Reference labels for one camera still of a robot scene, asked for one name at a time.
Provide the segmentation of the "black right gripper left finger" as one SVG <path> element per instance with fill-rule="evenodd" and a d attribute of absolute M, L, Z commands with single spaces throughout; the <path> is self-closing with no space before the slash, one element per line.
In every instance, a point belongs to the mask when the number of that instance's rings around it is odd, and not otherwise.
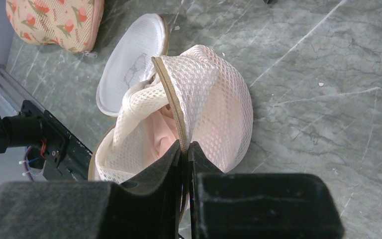
<path fill-rule="evenodd" d="M 8 182 L 0 186 L 0 239 L 176 239 L 181 148 L 122 184 Z"/>

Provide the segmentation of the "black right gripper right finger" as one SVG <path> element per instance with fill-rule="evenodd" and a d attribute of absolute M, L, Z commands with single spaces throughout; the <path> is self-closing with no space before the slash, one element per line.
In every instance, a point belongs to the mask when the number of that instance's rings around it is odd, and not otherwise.
<path fill-rule="evenodd" d="M 326 184 L 305 173 L 223 173 L 198 142 L 188 152 L 194 239 L 341 239 Z"/>

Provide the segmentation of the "white mesh laundry bag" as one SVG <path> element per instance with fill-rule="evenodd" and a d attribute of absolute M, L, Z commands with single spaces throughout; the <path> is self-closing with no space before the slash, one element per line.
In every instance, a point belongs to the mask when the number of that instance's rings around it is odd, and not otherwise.
<path fill-rule="evenodd" d="M 253 108 L 242 75 L 205 45 L 168 56 L 169 34 L 163 17 L 144 14 L 110 55 L 97 86 L 96 104 L 116 123 L 92 155 L 88 180 L 123 183 L 147 168 L 143 121 L 165 105 L 172 109 L 176 141 L 183 152 L 198 142 L 223 173 L 245 156 Z"/>

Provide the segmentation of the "pink bra in bag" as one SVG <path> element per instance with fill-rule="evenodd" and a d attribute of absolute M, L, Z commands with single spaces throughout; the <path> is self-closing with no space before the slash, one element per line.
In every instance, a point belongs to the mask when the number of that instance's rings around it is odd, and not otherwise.
<path fill-rule="evenodd" d="M 147 167 L 160 159 L 179 139 L 172 109 L 165 105 L 144 119 L 144 165 Z"/>

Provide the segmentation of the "floral pink bra bag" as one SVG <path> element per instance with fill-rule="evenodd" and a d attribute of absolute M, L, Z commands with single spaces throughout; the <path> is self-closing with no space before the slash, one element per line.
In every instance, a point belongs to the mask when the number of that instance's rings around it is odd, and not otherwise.
<path fill-rule="evenodd" d="M 15 33 L 34 45 L 59 45 L 71 53 L 93 52 L 104 0 L 8 0 L 6 14 Z"/>

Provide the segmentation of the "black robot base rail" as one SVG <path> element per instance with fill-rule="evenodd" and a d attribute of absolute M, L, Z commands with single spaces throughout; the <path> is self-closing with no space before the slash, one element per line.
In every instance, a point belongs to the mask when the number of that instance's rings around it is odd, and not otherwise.
<path fill-rule="evenodd" d="M 92 151 L 48 110 L 41 109 L 34 102 L 23 101 L 21 112 L 41 123 L 45 142 L 42 154 L 44 178 L 48 181 L 86 181 Z"/>

